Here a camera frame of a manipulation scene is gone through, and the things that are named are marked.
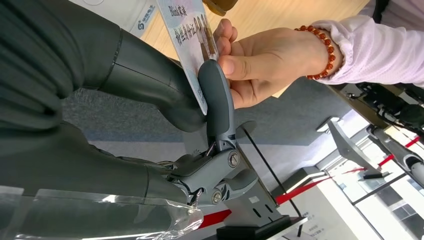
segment screw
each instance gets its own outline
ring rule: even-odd
[[[215,191],[212,194],[212,203],[213,204],[217,204],[217,203],[221,202],[221,199],[222,198],[223,198],[223,196],[222,196],[221,192],[220,191]]]
[[[239,154],[236,151],[233,151],[229,154],[228,164],[230,167],[235,168],[239,165]]]

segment human thumb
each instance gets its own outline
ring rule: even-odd
[[[274,65],[275,56],[260,54],[256,56],[231,56],[224,55],[218,59],[225,76],[231,80],[249,80],[268,77],[275,72],[270,69]]]

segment human hand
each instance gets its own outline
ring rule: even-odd
[[[321,73],[328,63],[327,47],[310,32],[275,28],[235,41],[237,29],[222,19],[213,35],[236,109],[254,106],[302,76]],[[338,47],[334,54],[339,62],[329,75],[341,64]]]

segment white sleeve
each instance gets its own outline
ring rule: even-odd
[[[363,15],[312,25],[329,31],[344,55],[342,67],[319,82],[413,83],[424,87],[424,32],[376,24]]]

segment white shirt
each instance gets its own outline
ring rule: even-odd
[[[330,31],[344,55],[342,67],[319,82],[413,83],[424,87],[424,0],[391,0],[381,24],[358,15],[312,25]]]

